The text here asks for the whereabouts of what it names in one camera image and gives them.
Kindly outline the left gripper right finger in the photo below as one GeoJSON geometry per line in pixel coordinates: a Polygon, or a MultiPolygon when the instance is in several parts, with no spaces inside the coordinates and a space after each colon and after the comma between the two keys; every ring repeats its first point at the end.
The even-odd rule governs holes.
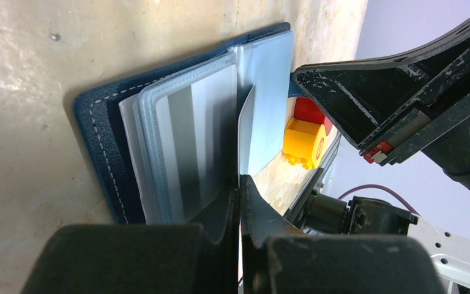
{"type": "Polygon", "coordinates": [[[304,234],[240,178],[245,293],[444,293],[424,248],[392,235],[304,234]]]}

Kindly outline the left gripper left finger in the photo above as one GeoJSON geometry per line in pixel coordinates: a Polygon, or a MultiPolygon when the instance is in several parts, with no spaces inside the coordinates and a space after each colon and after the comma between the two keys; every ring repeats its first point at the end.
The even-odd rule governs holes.
{"type": "Polygon", "coordinates": [[[189,223],[68,225],[57,230],[23,293],[237,293],[236,183],[189,223]]]}

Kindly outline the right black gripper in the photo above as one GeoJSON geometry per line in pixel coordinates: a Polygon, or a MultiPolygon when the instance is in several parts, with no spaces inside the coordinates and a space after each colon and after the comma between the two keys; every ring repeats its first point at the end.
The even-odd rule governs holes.
{"type": "Polygon", "coordinates": [[[410,111],[434,119],[398,146],[378,143],[364,158],[384,166],[422,152],[470,191],[470,18],[411,50],[304,64],[292,79],[358,149],[410,111]]]}

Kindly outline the navy blue card holder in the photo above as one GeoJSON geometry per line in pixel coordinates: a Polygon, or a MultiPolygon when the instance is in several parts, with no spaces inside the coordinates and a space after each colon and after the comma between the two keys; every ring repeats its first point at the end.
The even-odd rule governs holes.
{"type": "Polygon", "coordinates": [[[183,224],[224,182],[282,150],[294,33],[287,22],[82,92],[73,111],[117,224],[183,224]]]}

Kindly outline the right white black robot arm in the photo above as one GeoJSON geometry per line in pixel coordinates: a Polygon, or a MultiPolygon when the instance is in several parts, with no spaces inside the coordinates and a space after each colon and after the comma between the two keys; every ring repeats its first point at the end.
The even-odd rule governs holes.
{"type": "MultiPolygon", "coordinates": [[[[470,18],[418,48],[381,58],[307,64],[291,76],[369,163],[424,153],[470,191],[470,18]]],[[[311,199],[305,224],[323,233],[412,237],[429,253],[438,285],[470,293],[470,240],[382,200],[311,199]]]]}

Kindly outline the yellow round toy block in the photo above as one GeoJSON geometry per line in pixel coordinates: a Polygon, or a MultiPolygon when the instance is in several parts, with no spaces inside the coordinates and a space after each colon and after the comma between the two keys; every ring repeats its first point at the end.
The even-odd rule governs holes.
{"type": "Polygon", "coordinates": [[[286,125],[282,153],[291,165],[301,165],[306,170],[318,168],[326,137],[324,124],[291,118],[286,125]]]}

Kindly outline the red toy block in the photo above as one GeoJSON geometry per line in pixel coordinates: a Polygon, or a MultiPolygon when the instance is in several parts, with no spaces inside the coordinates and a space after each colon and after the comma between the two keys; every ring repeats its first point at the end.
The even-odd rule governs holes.
{"type": "Polygon", "coordinates": [[[326,135],[329,135],[333,128],[333,124],[326,114],[308,97],[296,98],[293,117],[309,123],[323,124],[326,135]]]}

